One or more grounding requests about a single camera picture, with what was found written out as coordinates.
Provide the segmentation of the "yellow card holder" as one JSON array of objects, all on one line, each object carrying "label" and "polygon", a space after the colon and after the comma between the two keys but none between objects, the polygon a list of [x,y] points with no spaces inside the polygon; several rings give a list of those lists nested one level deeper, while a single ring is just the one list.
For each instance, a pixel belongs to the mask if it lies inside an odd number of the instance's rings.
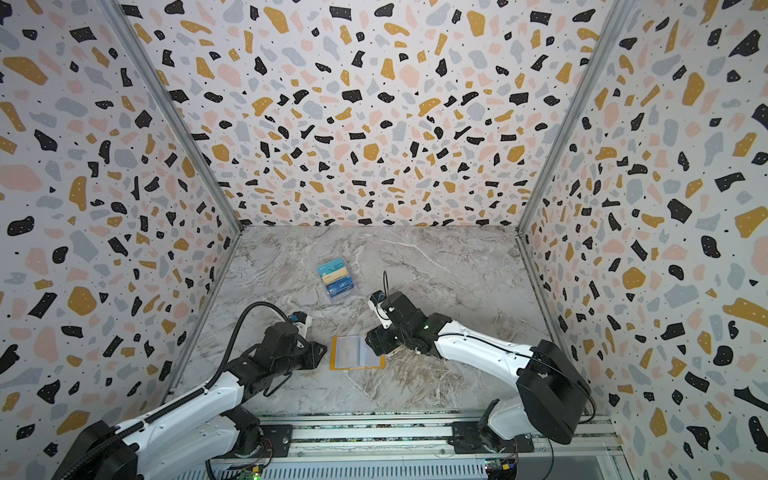
[{"label": "yellow card holder", "polygon": [[386,358],[376,355],[363,336],[337,336],[332,339],[330,370],[383,369]]}]

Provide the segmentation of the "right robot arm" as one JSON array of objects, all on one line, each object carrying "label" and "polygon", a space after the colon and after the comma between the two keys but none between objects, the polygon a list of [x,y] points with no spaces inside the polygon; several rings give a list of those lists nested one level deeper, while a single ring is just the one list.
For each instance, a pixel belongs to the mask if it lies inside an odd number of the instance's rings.
[{"label": "right robot arm", "polygon": [[513,399],[491,401],[477,423],[455,432],[450,443],[457,451],[502,452],[528,434],[568,445],[594,404],[586,380],[549,340],[530,346],[496,339],[446,315],[426,315],[400,291],[378,290],[368,303],[380,321],[365,337],[374,354],[403,347],[471,366],[517,391]]}]

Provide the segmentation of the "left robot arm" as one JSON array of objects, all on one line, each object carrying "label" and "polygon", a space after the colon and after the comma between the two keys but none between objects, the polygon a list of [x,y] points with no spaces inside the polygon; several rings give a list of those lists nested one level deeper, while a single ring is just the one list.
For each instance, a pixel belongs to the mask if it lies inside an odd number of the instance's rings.
[{"label": "left robot arm", "polygon": [[276,456],[280,444],[244,404],[272,396],[296,371],[316,369],[328,348],[299,325],[270,326],[263,341],[228,361],[222,372],[181,397],[114,426],[86,427],[57,479],[173,479],[224,454]]}]

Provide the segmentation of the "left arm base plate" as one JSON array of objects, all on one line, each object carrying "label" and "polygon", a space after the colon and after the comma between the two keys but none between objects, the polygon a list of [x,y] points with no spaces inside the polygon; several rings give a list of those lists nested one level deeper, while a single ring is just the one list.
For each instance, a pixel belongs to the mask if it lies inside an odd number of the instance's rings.
[{"label": "left arm base plate", "polygon": [[291,424],[248,426],[239,433],[231,453],[235,457],[251,461],[286,458],[293,431]]}]

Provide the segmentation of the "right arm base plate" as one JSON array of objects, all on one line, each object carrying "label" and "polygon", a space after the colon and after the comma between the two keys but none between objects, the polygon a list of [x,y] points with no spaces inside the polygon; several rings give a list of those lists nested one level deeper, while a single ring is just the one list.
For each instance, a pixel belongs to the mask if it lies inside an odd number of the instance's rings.
[{"label": "right arm base plate", "polygon": [[534,444],[525,434],[511,440],[503,440],[489,427],[480,427],[479,421],[458,421],[451,424],[451,435],[447,443],[456,454],[502,454],[532,453]]}]

